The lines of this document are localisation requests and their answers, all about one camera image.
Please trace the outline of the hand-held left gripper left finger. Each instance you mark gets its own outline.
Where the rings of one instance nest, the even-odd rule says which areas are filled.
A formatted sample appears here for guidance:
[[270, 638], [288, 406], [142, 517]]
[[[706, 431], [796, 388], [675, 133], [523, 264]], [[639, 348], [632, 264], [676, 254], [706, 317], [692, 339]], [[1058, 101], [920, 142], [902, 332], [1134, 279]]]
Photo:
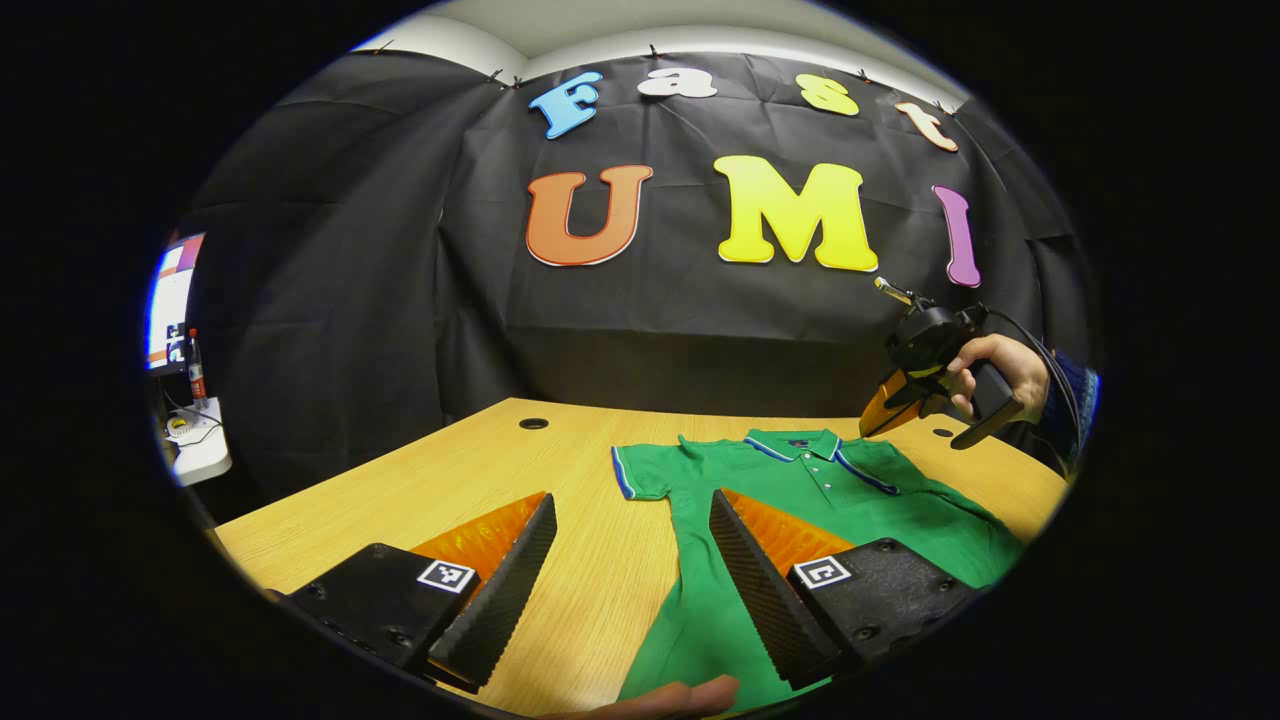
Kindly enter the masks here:
[[411, 550], [366, 544], [270, 597], [383, 666], [476, 693], [506, 652], [557, 530], [553, 495], [536, 492]]

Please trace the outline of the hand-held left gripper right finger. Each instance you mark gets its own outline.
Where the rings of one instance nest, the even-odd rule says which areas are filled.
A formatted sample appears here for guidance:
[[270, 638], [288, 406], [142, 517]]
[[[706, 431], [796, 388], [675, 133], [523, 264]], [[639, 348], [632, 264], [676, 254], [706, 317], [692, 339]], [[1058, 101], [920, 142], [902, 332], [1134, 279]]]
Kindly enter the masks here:
[[984, 592], [899, 539], [851, 544], [728, 488], [712, 496], [709, 529], [776, 673], [794, 689], [900, 656]]

